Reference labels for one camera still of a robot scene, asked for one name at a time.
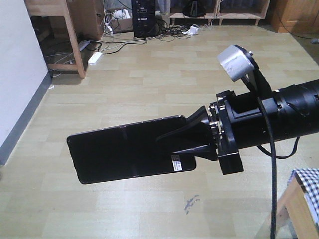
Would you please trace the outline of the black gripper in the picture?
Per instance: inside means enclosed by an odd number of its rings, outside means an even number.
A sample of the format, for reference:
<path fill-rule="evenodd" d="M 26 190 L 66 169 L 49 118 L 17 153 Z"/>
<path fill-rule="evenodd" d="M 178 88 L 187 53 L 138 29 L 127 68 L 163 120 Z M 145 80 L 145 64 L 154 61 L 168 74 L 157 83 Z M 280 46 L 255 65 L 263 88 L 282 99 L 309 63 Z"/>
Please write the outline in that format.
<path fill-rule="evenodd" d="M 174 154 L 192 155 L 211 161 L 219 161 L 223 174 L 244 171 L 239 149 L 269 142 L 269 132 L 257 97 L 251 93 L 236 95 L 224 91 L 216 95 L 217 101 L 210 104 L 214 121 L 219 123 L 215 138 L 211 142 L 209 116 L 201 106 L 186 119 L 186 124 L 157 138 L 158 142 L 184 141 L 171 145 Z"/>

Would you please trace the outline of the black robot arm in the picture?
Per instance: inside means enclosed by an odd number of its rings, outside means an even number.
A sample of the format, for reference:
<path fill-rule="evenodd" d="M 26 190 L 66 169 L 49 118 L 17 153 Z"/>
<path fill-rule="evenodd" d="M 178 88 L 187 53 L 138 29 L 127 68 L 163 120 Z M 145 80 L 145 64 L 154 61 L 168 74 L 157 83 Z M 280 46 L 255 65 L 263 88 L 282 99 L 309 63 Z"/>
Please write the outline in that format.
<path fill-rule="evenodd" d="M 184 126 L 156 139 L 170 154 L 186 154 L 218 161 L 223 174 L 243 171 L 239 150 L 269 142 L 317 133 L 319 82 L 291 85 L 271 92 L 263 105 L 272 132 L 268 132 L 257 97 L 247 92 L 217 94 L 210 108 L 200 107 Z"/>

